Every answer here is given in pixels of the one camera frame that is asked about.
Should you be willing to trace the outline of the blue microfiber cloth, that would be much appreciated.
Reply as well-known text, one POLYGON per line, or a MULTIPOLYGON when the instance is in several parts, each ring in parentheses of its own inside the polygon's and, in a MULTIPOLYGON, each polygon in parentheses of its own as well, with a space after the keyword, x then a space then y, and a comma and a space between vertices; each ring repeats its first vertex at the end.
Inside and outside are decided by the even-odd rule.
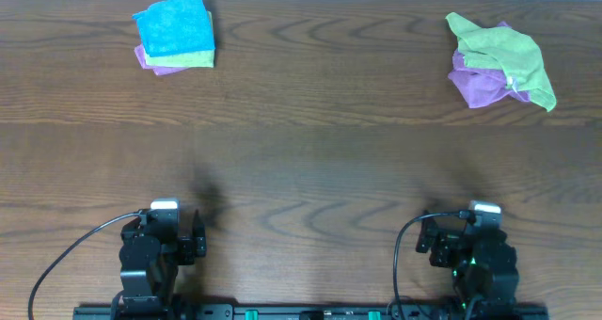
POLYGON ((164 0, 132 16, 149 56, 215 49, 213 24, 203 0, 164 0))

